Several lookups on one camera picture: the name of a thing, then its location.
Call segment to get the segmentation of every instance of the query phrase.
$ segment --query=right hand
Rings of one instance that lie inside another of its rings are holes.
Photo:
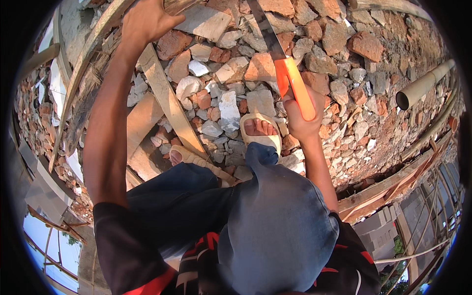
[[[288,130],[290,134],[300,142],[308,141],[314,136],[319,136],[321,121],[323,120],[323,111],[325,97],[319,92],[314,91],[310,86],[306,85],[308,96],[311,98],[315,107],[315,119],[305,121],[296,102],[293,91],[290,89],[283,98],[284,108],[288,116]]]

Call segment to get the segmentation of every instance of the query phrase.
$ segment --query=knife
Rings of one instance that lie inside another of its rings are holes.
[[[277,86],[280,95],[282,98],[285,96],[290,83],[303,119],[305,119],[305,121],[313,120],[316,116],[315,107],[308,96],[305,83],[302,80],[302,76],[300,75],[293,58],[285,55],[285,52],[278,41],[277,35],[274,33],[274,29],[267,20],[259,2],[257,0],[247,0],[247,4],[249,4],[249,7],[251,8],[254,18],[257,21],[257,26],[259,26],[267,48],[269,49],[270,56],[274,61]]]

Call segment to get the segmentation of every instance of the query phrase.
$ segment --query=orange knife handle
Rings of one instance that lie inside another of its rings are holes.
[[[288,83],[290,82],[294,92],[295,100],[302,113],[305,121],[315,119],[316,111],[311,98],[308,96],[305,83],[296,67],[293,58],[278,59],[274,61],[275,72],[277,75],[277,86],[282,98],[288,91]]]

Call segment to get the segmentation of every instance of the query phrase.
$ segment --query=left hand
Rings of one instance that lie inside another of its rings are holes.
[[[138,0],[123,17],[121,39],[144,49],[183,21],[184,15],[167,14],[164,0]]]

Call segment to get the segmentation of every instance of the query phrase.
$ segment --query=hand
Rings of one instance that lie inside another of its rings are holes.
[[[183,21],[184,15],[167,14],[164,0],[138,0],[123,17],[121,40],[144,49]]]
[[[290,89],[287,95],[283,98],[283,103],[288,116],[288,130],[290,134],[298,139],[301,143],[312,139],[314,136],[319,136],[318,132],[321,127],[321,120],[323,119],[323,108],[325,103],[324,95],[314,91],[311,87],[306,85],[308,96],[311,98],[313,106],[315,106],[316,116],[311,121],[305,121],[298,107],[293,92]]]

